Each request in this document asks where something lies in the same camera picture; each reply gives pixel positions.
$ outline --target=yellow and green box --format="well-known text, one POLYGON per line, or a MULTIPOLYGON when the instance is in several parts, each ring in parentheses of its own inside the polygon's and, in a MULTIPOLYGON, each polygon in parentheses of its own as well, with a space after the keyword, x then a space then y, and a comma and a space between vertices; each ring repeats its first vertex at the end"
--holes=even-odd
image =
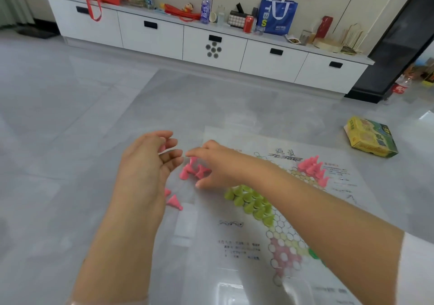
POLYGON ((393 157, 398 149, 389 127, 361 117, 352 117, 344 126, 351 147, 378 155, 393 157))

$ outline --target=game board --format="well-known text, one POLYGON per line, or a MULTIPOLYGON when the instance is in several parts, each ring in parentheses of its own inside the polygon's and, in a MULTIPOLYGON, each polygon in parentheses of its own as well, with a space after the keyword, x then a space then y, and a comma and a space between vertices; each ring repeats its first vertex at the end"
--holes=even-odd
MULTIPOLYGON (((204 140, 208 139, 273 161, 306 183, 322 188, 297 169, 300 161, 319 155, 325 176, 330 177, 325 191, 387 220, 343 151, 211 127, 204 134, 204 140)), ((219 299, 238 297, 240 302, 233 302, 236 304, 286 303, 281 287, 285 276, 307 281, 317 304, 360 304, 277 209, 273 208, 274 224, 266 227, 245 214, 243 207, 224 199, 223 194, 197 197, 194 205, 198 231, 189 252, 184 289, 195 292, 184 293, 182 304, 209 302, 213 293, 219 299), (211 275, 198 281, 197 275, 204 272, 211 275)))

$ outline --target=forearm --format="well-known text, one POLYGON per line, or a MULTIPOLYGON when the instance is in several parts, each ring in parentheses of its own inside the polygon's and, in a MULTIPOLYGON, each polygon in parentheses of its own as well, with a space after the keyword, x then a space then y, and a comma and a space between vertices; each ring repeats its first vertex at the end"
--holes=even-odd
POLYGON ((146 299, 155 233, 150 211, 111 204, 80 269, 72 300, 110 304, 146 299))
POLYGON ((266 161, 247 184, 268 198, 363 304, 394 304, 404 232, 266 161))

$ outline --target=drawer handle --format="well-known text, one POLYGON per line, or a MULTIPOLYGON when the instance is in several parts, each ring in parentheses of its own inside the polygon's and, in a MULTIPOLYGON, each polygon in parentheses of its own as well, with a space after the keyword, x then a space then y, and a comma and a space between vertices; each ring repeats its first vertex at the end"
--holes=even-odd
POLYGON ((274 54, 274 55, 282 56, 282 55, 283 55, 283 50, 272 48, 272 49, 270 50, 270 54, 274 54))
POLYGON ((158 24, 157 23, 143 21, 143 24, 144 24, 144 27, 158 29, 158 24))
POLYGON ((342 67, 342 63, 338 63, 336 61, 332 61, 330 62, 330 64, 328 66, 331 66, 332 68, 341 68, 342 67))
POLYGON ((210 34, 210 37, 208 39, 209 41, 221 42, 221 36, 215 36, 210 34))
POLYGON ((79 12, 81 14, 89 15, 89 9, 87 9, 85 7, 79 7, 79 6, 76 6, 76 8, 77 8, 77 12, 79 12))

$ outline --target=blue bag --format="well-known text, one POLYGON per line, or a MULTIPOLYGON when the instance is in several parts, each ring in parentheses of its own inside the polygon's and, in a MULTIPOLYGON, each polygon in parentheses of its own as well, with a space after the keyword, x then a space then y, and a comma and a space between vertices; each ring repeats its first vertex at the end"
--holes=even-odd
POLYGON ((261 0, 258 25, 265 33, 284 35, 290 30, 298 3, 291 0, 261 0))

